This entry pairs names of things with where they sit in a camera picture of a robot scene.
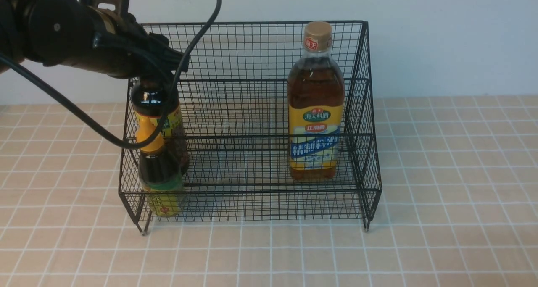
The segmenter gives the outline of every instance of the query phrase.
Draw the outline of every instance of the beige tiles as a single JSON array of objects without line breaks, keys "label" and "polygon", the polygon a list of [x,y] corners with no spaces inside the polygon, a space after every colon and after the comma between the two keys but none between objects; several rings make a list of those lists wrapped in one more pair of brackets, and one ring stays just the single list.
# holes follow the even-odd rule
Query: beige tiles
[{"label": "beige tiles", "polygon": [[[0,285],[534,287],[537,101],[376,100],[384,193],[368,233],[335,219],[148,237],[117,198],[119,149],[55,105],[4,108]],[[121,132],[116,104],[83,107]]]}]

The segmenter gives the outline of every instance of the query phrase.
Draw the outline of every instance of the basket leg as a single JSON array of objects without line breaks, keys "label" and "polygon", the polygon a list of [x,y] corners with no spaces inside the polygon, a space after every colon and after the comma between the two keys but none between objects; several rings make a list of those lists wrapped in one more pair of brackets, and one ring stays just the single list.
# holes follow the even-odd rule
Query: basket leg
[{"label": "basket leg", "polygon": [[366,217],[363,218],[364,232],[369,231],[369,224],[370,223],[371,223],[371,220],[368,220]]},{"label": "basket leg", "polygon": [[151,218],[153,217],[153,212],[150,211],[150,214],[148,215],[148,220],[146,221],[146,225],[144,226],[144,231],[142,231],[140,228],[140,232],[142,233],[142,237],[145,237],[148,235],[148,228],[150,228]]}]

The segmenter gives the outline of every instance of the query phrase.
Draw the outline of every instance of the bottle cap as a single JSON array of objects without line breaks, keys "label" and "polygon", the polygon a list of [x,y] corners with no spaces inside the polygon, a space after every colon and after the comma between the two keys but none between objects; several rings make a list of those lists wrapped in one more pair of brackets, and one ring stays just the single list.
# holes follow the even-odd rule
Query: bottle cap
[{"label": "bottle cap", "polygon": [[[138,128],[138,131],[136,133],[136,141],[138,143],[148,139],[151,134],[155,131],[155,126],[151,124],[150,119],[147,117],[140,117],[140,121],[138,123],[140,125],[140,128]],[[154,151],[158,151],[165,145],[165,139],[163,138],[163,134],[159,133],[157,135],[157,138],[153,140],[149,145],[142,147],[140,150],[145,153],[152,153]]]},{"label": "bottle cap", "polygon": [[325,21],[313,21],[304,28],[304,48],[323,52],[332,45],[332,26]]}]

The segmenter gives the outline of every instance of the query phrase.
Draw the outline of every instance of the wire basket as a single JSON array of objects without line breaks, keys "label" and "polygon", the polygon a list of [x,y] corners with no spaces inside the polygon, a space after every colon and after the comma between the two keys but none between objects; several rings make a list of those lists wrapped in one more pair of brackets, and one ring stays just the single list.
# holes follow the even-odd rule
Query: wire basket
[{"label": "wire basket", "polygon": [[[307,22],[216,23],[178,84],[190,168],[173,217],[152,213],[138,179],[138,151],[121,152],[119,195],[141,232],[151,220],[249,221],[362,218],[369,228],[382,192],[373,118],[368,24],[330,21],[332,57],[346,95],[331,180],[296,182],[288,163],[286,79],[303,52]],[[185,50],[202,24],[145,24]],[[129,93],[136,80],[129,81]],[[127,95],[124,139],[138,128]]]}]

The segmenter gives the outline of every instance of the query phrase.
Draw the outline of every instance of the dark glass bottle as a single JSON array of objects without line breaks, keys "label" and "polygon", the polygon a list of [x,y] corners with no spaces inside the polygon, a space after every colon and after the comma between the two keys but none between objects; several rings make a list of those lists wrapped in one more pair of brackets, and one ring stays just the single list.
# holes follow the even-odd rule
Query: dark glass bottle
[{"label": "dark glass bottle", "polygon": [[[155,126],[147,118],[142,118],[137,141],[144,141],[154,130]],[[140,149],[138,176],[148,192],[146,198],[152,212],[158,216],[176,216],[181,212],[184,195],[160,193],[184,191],[179,161],[165,146],[161,135]]]},{"label": "dark glass bottle", "polygon": [[164,110],[164,104],[168,99],[173,100],[171,107],[166,110],[169,115],[163,128],[163,137],[169,151],[179,160],[181,173],[186,174],[189,168],[189,153],[187,141],[184,138],[185,129],[179,105],[179,93],[174,87],[172,95],[168,96],[167,86],[168,84],[160,79],[140,78],[140,81],[131,90],[131,102],[139,122],[141,117],[147,117],[154,126],[157,126]]}]

